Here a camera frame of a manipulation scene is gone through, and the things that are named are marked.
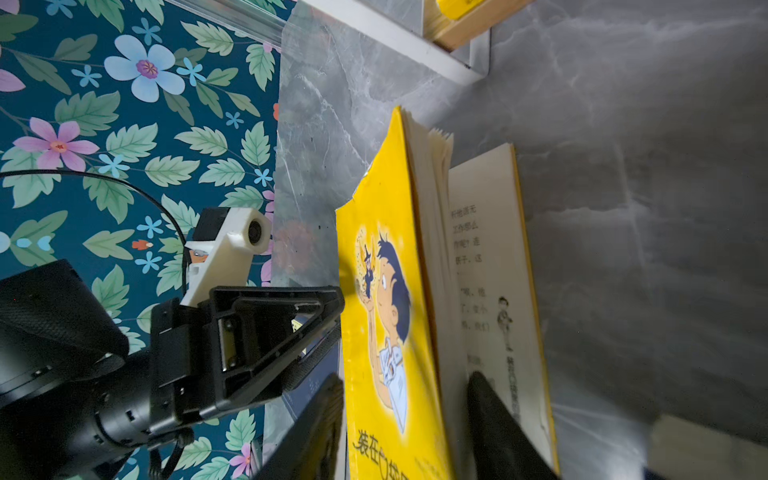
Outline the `yellow cartoon boy book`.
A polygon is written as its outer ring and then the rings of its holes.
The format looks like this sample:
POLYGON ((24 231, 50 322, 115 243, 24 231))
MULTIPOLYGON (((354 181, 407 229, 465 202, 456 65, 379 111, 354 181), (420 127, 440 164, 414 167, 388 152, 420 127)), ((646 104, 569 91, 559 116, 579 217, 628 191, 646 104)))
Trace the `yellow cartoon boy book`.
POLYGON ((478 479, 475 371, 560 473, 515 150, 453 146, 395 108, 336 211, 353 479, 478 479))

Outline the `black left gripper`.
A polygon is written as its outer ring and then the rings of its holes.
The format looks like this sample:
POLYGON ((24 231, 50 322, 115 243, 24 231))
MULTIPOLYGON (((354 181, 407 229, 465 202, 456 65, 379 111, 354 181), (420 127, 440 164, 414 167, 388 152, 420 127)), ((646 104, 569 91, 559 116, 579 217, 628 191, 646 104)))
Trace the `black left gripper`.
POLYGON ((218 287, 196 307, 152 312, 150 423, 154 436, 192 427, 294 391, 327 358, 338 371, 337 286, 218 287))

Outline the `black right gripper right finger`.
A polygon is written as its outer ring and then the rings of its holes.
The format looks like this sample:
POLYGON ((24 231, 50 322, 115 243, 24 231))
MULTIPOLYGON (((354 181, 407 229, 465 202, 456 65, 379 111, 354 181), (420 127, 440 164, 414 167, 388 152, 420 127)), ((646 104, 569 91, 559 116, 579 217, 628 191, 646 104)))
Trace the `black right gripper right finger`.
POLYGON ((479 371, 469 377, 467 402, 478 479, 558 478, 479 371))

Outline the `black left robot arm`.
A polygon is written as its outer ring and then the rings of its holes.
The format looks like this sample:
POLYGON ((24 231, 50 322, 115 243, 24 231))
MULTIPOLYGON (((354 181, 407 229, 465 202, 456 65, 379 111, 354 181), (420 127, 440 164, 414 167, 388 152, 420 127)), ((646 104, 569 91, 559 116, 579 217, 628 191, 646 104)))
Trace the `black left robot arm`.
POLYGON ((128 337, 64 260, 1 283, 1 471, 111 479, 140 447, 295 389, 339 336, 341 290, 216 287, 156 305, 128 337))

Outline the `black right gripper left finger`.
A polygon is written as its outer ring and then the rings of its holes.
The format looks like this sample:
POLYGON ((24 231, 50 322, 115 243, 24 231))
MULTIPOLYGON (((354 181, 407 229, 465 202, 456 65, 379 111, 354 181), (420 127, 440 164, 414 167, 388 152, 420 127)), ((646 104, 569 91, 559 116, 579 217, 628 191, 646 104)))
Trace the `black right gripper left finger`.
POLYGON ((343 413, 343 381, 331 374, 254 478, 334 479, 343 413))

